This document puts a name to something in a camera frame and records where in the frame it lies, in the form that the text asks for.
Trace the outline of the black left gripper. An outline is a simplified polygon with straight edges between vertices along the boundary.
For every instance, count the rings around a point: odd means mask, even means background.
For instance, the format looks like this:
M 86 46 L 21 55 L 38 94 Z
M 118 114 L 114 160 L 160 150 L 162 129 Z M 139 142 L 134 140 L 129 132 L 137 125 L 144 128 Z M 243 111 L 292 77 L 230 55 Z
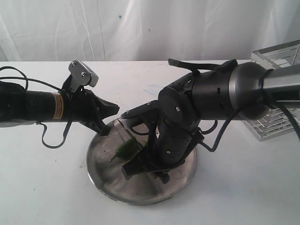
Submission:
M 110 127 L 102 120 L 116 115 L 120 107 L 115 104 L 98 98 L 98 105 L 96 103 L 96 96 L 90 90 L 85 89 L 82 85 L 73 92 L 71 90 L 71 83 L 75 79 L 69 76 L 62 85 L 60 94 L 63 97 L 64 108 L 61 121 L 80 122 L 89 129 L 95 131 L 100 136 L 107 136 L 110 132 Z

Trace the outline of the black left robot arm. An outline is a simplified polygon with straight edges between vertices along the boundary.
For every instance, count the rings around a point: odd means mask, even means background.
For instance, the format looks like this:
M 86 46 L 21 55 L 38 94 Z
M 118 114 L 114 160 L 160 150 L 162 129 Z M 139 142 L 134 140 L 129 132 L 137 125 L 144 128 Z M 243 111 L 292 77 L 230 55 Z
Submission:
M 0 122 L 19 126 L 40 122 L 79 122 L 100 135 L 110 128 L 103 119 L 116 115 L 119 106 L 97 97 L 83 85 L 73 92 L 69 76 L 57 93 L 29 91 L 17 83 L 0 83 Z

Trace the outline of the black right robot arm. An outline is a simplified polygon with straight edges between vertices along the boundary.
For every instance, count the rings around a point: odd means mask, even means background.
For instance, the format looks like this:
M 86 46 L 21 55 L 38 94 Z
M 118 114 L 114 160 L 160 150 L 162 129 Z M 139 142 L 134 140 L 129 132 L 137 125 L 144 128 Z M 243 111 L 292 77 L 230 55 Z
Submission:
M 210 130 L 199 128 L 202 120 L 224 123 L 212 147 L 214 152 L 233 120 L 257 120 L 269 109 L 280 109 L 296 133 L 300 127 L 289 112 L 300 106 L 300 67 L 265 69 L 254 62 L 196 64 L 169 59 L 168 64 L 189 73 L 165 86 L 156 100 L 121 115 L 124 126 L 148 128 L 147 144 L 122 166 L 126 179 L 152 173 L 163 183 L 169 171 L 182 165 L 197 145 L 204 145 Z

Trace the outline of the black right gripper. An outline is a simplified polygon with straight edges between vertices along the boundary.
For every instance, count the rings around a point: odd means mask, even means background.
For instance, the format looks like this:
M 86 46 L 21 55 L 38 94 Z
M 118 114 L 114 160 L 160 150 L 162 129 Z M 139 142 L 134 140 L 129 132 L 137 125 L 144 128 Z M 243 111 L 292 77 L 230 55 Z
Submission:
M 149 129 L 147 147 L 122 166 L 125 179 L 150 173 L 153 179 L 159 179 L 163 184 L 180 180 L 183 172 L 178 167 L 197 141 L 203 140 L 197 130 L 200 120 L 182 107 L 147 107 L 141 118 Z

